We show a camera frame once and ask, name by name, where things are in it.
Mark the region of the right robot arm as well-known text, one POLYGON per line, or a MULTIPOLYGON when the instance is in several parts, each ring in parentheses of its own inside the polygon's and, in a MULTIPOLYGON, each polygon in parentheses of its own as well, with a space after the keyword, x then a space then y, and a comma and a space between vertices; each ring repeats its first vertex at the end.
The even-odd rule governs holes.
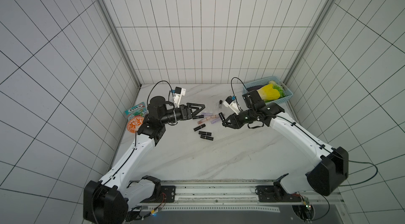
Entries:
POLYGON ((344 148, 334 148, 318 139, 296 123, 281 106, 265 103, 257 91, 244 94, 243 99, 247 110, 240 108, 236 97, 229 96, 225 99, 224 106, 230 108, 233 114, 228 117, 220 116, 224 127, 240 129, 244 125, 261 122, 287 138, 306 157, 304 165, 274 182, 277 194, 315 191, 322 196, 329 196, 347 180, 349 155, 344 148))

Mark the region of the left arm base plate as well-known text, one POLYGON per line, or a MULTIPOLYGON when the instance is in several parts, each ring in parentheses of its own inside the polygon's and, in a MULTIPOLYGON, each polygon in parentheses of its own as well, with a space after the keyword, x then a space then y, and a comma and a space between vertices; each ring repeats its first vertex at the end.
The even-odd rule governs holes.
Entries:
POLYGON ((173 203, 176 196, 176 187, 175 186, 158 186, 154 190, 152 196, 152 203, 157 202, 168 202, 173 203))

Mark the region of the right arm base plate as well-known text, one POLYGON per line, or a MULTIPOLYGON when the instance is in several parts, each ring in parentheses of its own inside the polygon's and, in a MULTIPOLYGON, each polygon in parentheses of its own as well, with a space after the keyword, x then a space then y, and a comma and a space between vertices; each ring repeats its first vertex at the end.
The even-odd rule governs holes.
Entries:
POLYGON ((265 203, 296 203, 302 202, 300 196, 287 194, 278 186, 257 186, 255 189, 259 202, 265 203))

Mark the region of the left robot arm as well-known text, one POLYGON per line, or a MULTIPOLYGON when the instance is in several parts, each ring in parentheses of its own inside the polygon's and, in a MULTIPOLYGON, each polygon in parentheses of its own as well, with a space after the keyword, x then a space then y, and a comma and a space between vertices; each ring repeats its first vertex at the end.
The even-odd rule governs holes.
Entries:
POLYGON ((163 96, 153 97, 134 141, 121 159, 99 181, 90 181, 83 192, 83 218, 94 224, 122 224, 143 201, 164 201, 159 179, 146 175, 135 184, 130 179, 141 160, 161 140, 166 125, 191 120, 205 106, 174 105, 163 96))

